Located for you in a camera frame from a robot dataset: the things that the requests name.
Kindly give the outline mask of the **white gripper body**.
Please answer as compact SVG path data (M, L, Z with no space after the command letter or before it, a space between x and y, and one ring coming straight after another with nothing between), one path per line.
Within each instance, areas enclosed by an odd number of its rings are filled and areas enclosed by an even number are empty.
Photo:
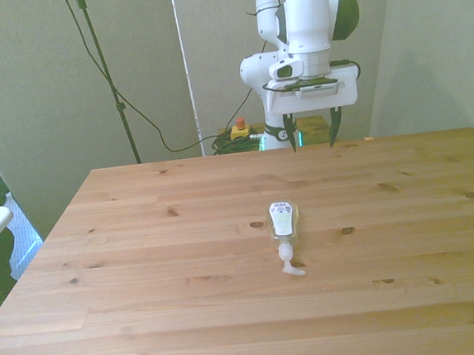
M352 105L357 101L357 67L346 66L315 80L271 80L264 86L270 115L310 112Z

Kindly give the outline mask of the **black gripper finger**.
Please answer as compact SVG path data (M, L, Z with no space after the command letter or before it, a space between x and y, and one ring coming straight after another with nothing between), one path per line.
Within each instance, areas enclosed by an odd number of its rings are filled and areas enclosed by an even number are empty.
M294 119L292 113L284 114L282 118L286 136L288 137L294 152L297 152L296 138L294 136L294 133L297 131L296 120Z
M334 146L335 141L338 138L338 131L340 128L341 120L342 120L342 108L340 107L335 107L335 108L330 108L330 117L331 117L331 123L330 123L330 128L329 128L329 145L330 147Z

